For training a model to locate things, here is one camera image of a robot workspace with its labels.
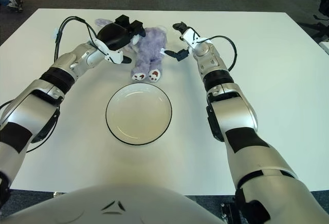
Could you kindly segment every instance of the plate rim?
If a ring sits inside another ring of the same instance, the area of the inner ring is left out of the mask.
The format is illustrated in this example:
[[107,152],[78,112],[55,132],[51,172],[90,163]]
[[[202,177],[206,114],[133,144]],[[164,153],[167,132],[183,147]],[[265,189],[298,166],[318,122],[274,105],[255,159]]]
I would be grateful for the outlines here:
[[[162,132],[157,138],[155,138],[154,140],[152,140],[152,141],[150,141],[150,142],[147,142],[147,143],[133,144],[133,143],[128,143],[128,142],[126,142],[126,141],[121,140],[120,138],[118,138],[118,137],[112,132],[111,128],[110,128],[109,125],[108,125],[108,121],[107,121],[107,115],[106,115],[106,114],[107,114],[107,109],[108,109],[108,105],[109,105],[109,103],[111,102],[112,98],[115,96],[115,94],[116,94],[117,92],[119,92],[119,91],[122,90],[123,88],[126,88],[127,86],[134,85],[134,84],[148,84],[148,85],[151,85],[151,86],[153,86],[153,87],[158,88],[158,89],[159,89],[162,93],[164,93],[164,95],[167,97],[167,99],[168,99],[168,101],[169,101],[169,105],[170,105],[170,119],[169,119],[169,122],[168,122],[168,125],[167,125],[166,129],[165,129],[165,130],[164,130],[164,131],[163,131],[163,132]],[[127,85],[121,87],[120,89],[118,89],[118,90],[117,90],[117,91],[111,96],[111,98],[109,99],[109,101],[108,101],[108,103],[107,103],[107,105],[106,105],[106,109],[105,109],[105,121],[106,121],[106,126],[107,126],[107,128],[109,129],[109,131],[110,131],[110,132],[112,133],[112,135],[113,135],[116,139],[118,139],[120,142],[123,142],[123,143],[128,144],[128,145],[132,145],[132,146],[142,146],[142,145],[147,145],[147,144],[153,143],[155,140],[159,139],[159,138],[160,138],[160,137],[161,137],[161,136],[167,131],[167,129],[168,129],[170,123],[171,123],[172,116],[173,116],[173,107],[172,107],[172,105],[171,105],[171,101],[170,101],[168,95],[167,95],[162,89],[160,89],[158,86],[155,86],[155,85],[153,85],[153,84],[149,84],[149,83],[132,83],[132,84],[127,84]]]

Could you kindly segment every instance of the purple teddy bear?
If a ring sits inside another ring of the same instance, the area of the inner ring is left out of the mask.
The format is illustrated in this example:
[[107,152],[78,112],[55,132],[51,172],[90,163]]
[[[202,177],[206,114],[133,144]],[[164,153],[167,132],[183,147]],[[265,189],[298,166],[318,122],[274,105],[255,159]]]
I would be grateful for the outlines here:
[[[110,20],[99,18],[95,24],[101,28],[112,23]],[[162,59],[161,49],[166,47],[166,29],[163,27],[145,28],[146,36],[136,35],[125,46],[126,50],[137,53],[136,64],[132,69],[133,80],[143,80],[147,76],[151,82],[156,82],[161,77]]]

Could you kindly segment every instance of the white plate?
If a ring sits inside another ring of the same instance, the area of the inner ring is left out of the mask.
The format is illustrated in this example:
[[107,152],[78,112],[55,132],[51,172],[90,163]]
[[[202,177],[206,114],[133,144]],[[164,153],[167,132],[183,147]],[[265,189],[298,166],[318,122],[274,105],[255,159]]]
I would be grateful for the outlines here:
[[118,90],[108,102],[106,122],[111,133],[131,145],[159,138],[171,120],[171,103],[158,87],[137,83]]

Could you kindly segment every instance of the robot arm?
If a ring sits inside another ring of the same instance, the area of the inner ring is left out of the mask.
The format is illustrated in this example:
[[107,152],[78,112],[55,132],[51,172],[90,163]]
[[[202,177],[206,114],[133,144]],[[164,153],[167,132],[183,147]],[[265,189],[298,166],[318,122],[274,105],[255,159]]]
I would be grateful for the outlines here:
[[197,61],[207,92],[208,121],[225,143],[235,203],[252,223],[329,223],[329,216],[278,151],[257,135],[255,111],[211,41],[183,22],[174,29]]
[[102,60],[129,63],[119,48],[136,34],[145,35],[142,23],[122,15],[105,26],[92,42],[80,44],[60,56],[42,76],[34,80],[4,110],[0,118],[0,207],[9,198],[9,187],[17,175],[31,142],[43,140],[57,122],[59,106],[73,84]]

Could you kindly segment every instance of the shoe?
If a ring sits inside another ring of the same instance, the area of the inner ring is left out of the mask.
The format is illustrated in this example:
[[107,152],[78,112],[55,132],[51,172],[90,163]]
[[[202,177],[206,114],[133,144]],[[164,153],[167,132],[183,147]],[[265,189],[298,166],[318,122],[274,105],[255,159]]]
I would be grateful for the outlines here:
[[7,7],[12,11],[22,12],[22,4],[22,0],[9,0],[9,4],[7,5]]

